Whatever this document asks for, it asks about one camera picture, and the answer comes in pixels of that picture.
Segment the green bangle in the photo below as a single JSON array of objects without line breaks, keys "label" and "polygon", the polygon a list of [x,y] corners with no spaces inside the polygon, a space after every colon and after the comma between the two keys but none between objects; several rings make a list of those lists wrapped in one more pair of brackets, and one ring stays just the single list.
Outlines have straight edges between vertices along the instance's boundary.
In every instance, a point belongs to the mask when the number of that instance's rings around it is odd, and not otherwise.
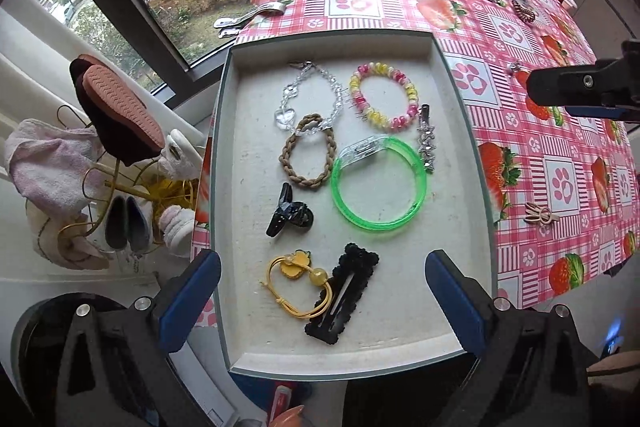
[{"label": "green bangle", "polygon": [[[386,223],[379,223],[366,221],[365,219],[356,216],[342,200],[338,185],[340,183],[340,172],[342,171],[342,168],[354,162],[362,160],[367,156],[371,156],[376,152],[382,151],[383,149],[389,149],[393,152],[396,152],[397,154],[402,156],[402,158],[404,158],[407,163],[409,163],[412,171],[414,172],[417,193],[415,196],[414,204],[411,205],[404,216],[398,217],[398,219],[395,219],[393,221],[387,221]],[[424,171],[424,166],[422,165],[422,161],[420,160],[420,156],[418,156],[418,153],[415,152],[402,140],[399,140],[398,138],[394,138],[392,136],[371,136],[343,149],[340,152],[340,155],[335,159],[334,169],[331,173],[331,194],[334,197],[335,206],[338,207],[338,210],[340,210],[342,215],[349,221],[351,221],[354,225],[361,227],[361,229],[395,230],[408,223],[409,220],[415,216],[418,210],[420,210],[420,207],[422,206],[424,198],[427,194],[427,174]]]}]

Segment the tray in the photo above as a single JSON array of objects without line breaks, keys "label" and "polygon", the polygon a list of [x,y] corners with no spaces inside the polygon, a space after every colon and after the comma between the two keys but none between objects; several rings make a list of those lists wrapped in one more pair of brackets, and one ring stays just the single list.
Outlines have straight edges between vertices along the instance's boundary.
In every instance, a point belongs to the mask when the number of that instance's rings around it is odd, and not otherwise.
[{"label": "tray", "polygon": [[[298,74],[287,65],[294,60],[315,61],[344,87],[358,65],[386,62],[412,80],[420,103],[430,104],[436,169],[428,176],[422,208],[407,225],[367,232],[334,207],[328,184],[316,191],[294,185],[294,201],[304,201],[315,215],[313,227],[303,232],[286,225],[275,238],[265,234],[287,181],[278,156],[289,133],[276,126],[273,113],[282,89]],[[404,91],[388,79],[367,78],[362,90],[372,107],[387,116],[406,111]],[[298,121],[313,112],[329,115],[333,101],[327,81],[314,74],[289,103]],[[334,124],[338,151],[379,133],[350,107],[350,98],[346,101]],[[416,126],[395,136],[417,148]],[[229,370],[265,378],[338,380],[402,371],[461,352],[425,282],[424,260],[442,248],[463,273],[495,295],[494,228],[466,110],[432,34],[340,30],[233,46],[218,95],[213,144],[210,233],[223,266],[214,300]],[[298,174],[315,177],[325,153],[324,134],[303,137],[291,163]],[[383,152],[353,167],[343,171],[341,188],[354,211],[383,221],[404,214],[415,194],[401,159]],[[330,273],[351,242],[375,251],[380,263],[338,343],[329,346],[307,336],[305,321],[286,314],[260,281],[271,259],[297,249],[311,251],[312,265]],[[318,299],[318,288],[306,277],[290,281],[276,268],[273,281],[298,309],[311,309]]]}]

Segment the table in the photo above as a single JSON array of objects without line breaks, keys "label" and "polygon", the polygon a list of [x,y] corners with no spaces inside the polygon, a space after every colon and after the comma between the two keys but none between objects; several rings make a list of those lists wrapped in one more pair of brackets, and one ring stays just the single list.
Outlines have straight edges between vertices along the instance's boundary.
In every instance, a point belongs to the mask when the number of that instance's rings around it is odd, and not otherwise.
[{"label": "table", "polygon": [[[261,4],[271,0],[252,0]],[[278,18],[255,18],[237,42],[341,28],[433,32],[465,101],[495,207],[498,296],[519,308],[587,282],[631,256],[640,198],[624,126],[537,107],[510,73],[593,63],[582,33],[556,0],[525,0],[536,13],[521,22],[512,0],[279,0]],[[207,141],[192,255],[209,246]],[[551,225],[524,221],[526,203],[547,206]],[[215,326],[213,302],[197,325]]]}]

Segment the brown braided bracelet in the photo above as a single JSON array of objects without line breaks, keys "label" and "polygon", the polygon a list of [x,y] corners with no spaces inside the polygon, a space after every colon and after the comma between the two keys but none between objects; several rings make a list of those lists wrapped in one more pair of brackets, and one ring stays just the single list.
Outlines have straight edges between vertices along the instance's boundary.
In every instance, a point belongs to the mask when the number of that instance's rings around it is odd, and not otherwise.
[{"label": "brown braided bracelet", "polygon": [[[319,124],[321,121],[322,117],[318,113],[308,114],[300,120],[297,129],[302,131],[310,123]],[[287,142],[282,148],[282,154],[278,158],[289,179],[301,187],[318,188],[322,182],[331,175],[331,169],[334,167],[335,158],[334,130],[329,127],[328,129],[324,129],[322,132],[326,135],[326,159],[324,161],[324,171],[322,171],[317,178],[308,180],[302,176],[298,176],[291,166],[289,158],[291,156],[291,151],[293,150],[293,147],[296,146],[296,142],[298,140],[298,136],[295,133],[287,138]]]}]

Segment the grass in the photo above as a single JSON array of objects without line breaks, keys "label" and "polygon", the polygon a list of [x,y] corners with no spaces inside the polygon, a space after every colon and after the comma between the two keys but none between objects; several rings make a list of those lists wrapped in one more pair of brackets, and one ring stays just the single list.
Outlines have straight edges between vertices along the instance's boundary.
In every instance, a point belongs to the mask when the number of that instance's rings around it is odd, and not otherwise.
[{"label": "grass", "polygon": [[251,0],[151,0],[150,7],[162,29],[186,60],[193,61],[219,47],[213,22],[219,17],[247,12]]}]

